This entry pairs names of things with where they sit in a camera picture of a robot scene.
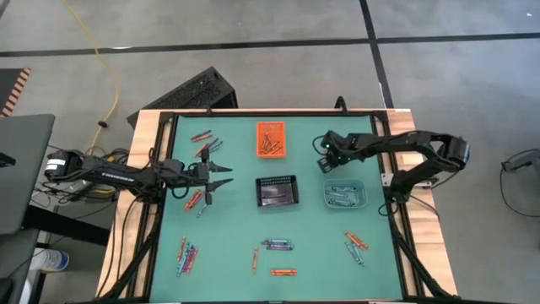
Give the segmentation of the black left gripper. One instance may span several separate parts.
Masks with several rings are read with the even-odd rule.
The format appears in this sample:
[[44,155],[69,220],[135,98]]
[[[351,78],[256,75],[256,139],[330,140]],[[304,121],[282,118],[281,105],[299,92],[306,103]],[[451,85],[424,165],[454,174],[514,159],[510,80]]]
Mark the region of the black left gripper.
[[197,190],[186,203],[186,206],[194,206],[200,199],[204,198],[207,206],[211,204],[211,191],[217,190],[228,182],[232,182],[233,178],[209,182],[209,172],[229,172],[232,169],[216,165],[209,161],[209,148],[203,148],[200,153],[201,161],[188,166],[188,172],[193,180],[190,183],[191,187],[204,187],[204,191]]

